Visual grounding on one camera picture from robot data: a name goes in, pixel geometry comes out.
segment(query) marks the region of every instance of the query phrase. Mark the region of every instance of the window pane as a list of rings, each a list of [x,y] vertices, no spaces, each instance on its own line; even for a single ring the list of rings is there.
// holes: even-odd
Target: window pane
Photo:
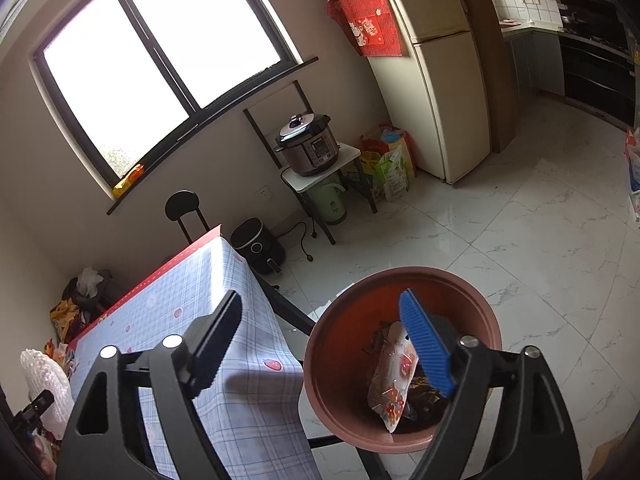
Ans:
[[[188,117],[118,0],[92,0],[44,56],[69,107],[118,176]]]
[[[201,107],[280,60],[246,0],[133,0]]]

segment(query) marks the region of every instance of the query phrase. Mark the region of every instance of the red cloth cover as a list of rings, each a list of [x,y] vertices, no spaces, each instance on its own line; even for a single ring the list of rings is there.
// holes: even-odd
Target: red cloth cover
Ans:
[[[361,56],[402,56],[388,0],[327,0],[326,12]]]

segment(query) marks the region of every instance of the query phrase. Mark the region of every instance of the blue plaid tablecloth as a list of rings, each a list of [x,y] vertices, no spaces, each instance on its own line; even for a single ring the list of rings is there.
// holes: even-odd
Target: blue plaid tablecloth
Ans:
[[[303,375],[247,262],[210,232],[152,274],[70,347],[78,396],[101,348],[153,348],[210,314],[226,291],[242,298],[242,322],[213,385],[194,400],[213,446],[237,480],[321,480],[298,415]],[[150,390],[140,391],[156,467],[177,479]]]

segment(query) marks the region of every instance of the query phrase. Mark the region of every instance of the pressure cooker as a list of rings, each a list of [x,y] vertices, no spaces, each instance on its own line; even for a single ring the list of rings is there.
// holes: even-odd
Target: pressure cooker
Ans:
[[[338,158],[338,143],[329,129],[327,115],[295,115],[276,136],[276,152],[282,152],[291,169],[307,176],[326,170]]]

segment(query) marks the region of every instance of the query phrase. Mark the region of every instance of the power cord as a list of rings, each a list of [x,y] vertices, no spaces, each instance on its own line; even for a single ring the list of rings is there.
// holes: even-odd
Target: power cord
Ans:
[[[298,227],[300,224],[302,224],[305,227],[305,230],[302,232],[302,238],[300,238],[300,248],[302,249],[302,252],[305,253],[306,259],[310,262],[312,262],[314,260],[313,256],[311,256],[311,254],[307,253],[305,251],[305,247],[302,244],[302,242],[305,239],[306,236],[306,222],[301,220],[300,222],[298,222],[297,224],[295,224],[291,229],[289,229],[288,231],[283,232],[281,235],[276,236],[276,238],[280,238],[283,237],[284,235],[288,235],[290,232],[293,231],[293,229],[295,229],[296,227]],[[316,233],[316,222],[314,221],[314,218],[311,217],[311,225],[313,226],[312,228],[312,233],[311,233],[311,237],[312,238],[316,238],[318,236],[318,233]]]

